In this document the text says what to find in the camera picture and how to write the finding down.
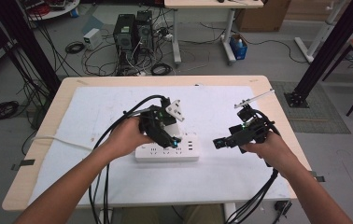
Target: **floor mat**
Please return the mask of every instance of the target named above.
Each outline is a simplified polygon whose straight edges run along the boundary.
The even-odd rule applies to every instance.
[[[309,108],[288,106],[284,92],[292,92],[297,82],[270,82],[275,89],[290,126],[296,133],[351,133],[325,91],[318,84],[307,97]]]

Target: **computer tower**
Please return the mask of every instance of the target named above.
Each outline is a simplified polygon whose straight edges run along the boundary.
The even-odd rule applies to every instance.
[[[139,53],[139,36],[134,14],[120,14],[113,31],[120,64],[136,63]]]
[[[153,28],[152,28],[152,11],[138,11],[136,13],[136,26],[141,42],[141,53],[147,53],[154,50],[153,44]]]

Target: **floor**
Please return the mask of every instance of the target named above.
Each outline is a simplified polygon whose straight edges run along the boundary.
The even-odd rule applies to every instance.
[[[94,24],[111,32],[111,29],[113,29],[111,23],[100,21],[92,16],[97,9],[104,9],[104,7],[108,6],[91,7],[90,5],[84,5],[80,8],[81,13],[78,18],[71,19],[65,15],[46,21],[45,24],[55,48],[62,55],[65,55],[64,47],[73,41],[81,41],[81,37],[85,34],[83,31]],[[265,40],[282,41],[289,45],[291,57],[303,62],[304,56],[293,42],[293,38],[299,36],[309,45],[321,24],[321,22],[310,21],[285,21],[279,32],[247,33],[244,34],[244,37],[255,43]],[[208,21],[205,22],[205,25],[222,27],[224,23]],[[37,30],[35,30],[35,35],[43,50],[49,56],[49,60],[53,62],[49,44]],[[180,25],[181,40],[205,41],[218,35],[219,30],[204,28],[197,22]],[[183,64],[179,67],[175,67],[172,63],[173,58],[169,44],[165,45],[162,51],[164,54],[163,61],[175,68],[169,76],[265,75],[272,81],[299,81],[309,66],[307,63],[293,62],[289,58],[288,48],[276,42],[248,45],[247,57],[232,66],[227,65],[219,42],[206,45],[181,43]],[[115,55],[115,50],[107,47],[107,49],[92,56],[90,63],[99,66],[111,62]],[[81,54],[70,55],[66,59],[71,67],[83,74],[80,60]],[[342,62],[326,82],[319,83],[342,116],[351,134],[296,133],[296,136],[312,169],[319,175],[325,176],[326,182],[322,183],[324,188],[353,219],[353,113],[346,117],[346,111],[353,103],[353,68],[348,68],[349,66],[349,62]],[[69,68],[66,68],[65,71],[59,70],[57,74],[60,77],[66,74],[76,76]],[[14,65],[6,57],[1,59],[0,103],[13,100],[22,103],[25,100],[24,95],[19,92],[22,85],[23,81]],[[23,159],[21,151],[27,150],[29,146],[22,148],[22,145],[33,131],[25,117],[0,120],[0,223],[10,223],[19,214],[19,212],[4,211],[2,201],[16,174],[16,171],[11,170],[11,167]],[[292,203],[293,206],[287,213],[288,217],[282,217],[280,223],[309,223],[299,202],[293,200]],[[176,208],[179,212],[182,209],[182,206]],[[119,219],[120,210],[116,210],[113,223],[119,223]],[[162,223],[181,223],[171,207],[162,208],[161,219]],[[248,222],[270,223],[274,219],[273,204],[264,202]],[[77,210],[69,221],[69,223],[89,222],[92,222],[92,214],[90,210],[85,209]]]

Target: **power strip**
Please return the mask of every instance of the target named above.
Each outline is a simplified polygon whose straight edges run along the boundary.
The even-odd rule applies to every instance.
[[[137,161],[198,161],[200,141],[197,135],[183,135],[176,148],[163,148],[156,143],[144,144],[135,150]]]

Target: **table leg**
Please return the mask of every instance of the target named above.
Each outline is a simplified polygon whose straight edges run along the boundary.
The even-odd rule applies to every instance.
[[[230,33],[232,30],[233,19],[234,19],[234,12],[235,12],[235,9],[231,8],[229,11],[229,17],[227,20],[227,27],[226,27],[225,35],[222,37],[222,45],[226,50],[226,54],[229,59],[229,64],[236,62],[236,59],[235,59],[234,54],[232,52],[232,48],[230,48],[230,44],[229,44]]]
[[[173,52],[175,64],[180,64],[182,59],[180,58],[179,44],[177,42],[177,9],[174,9]]]

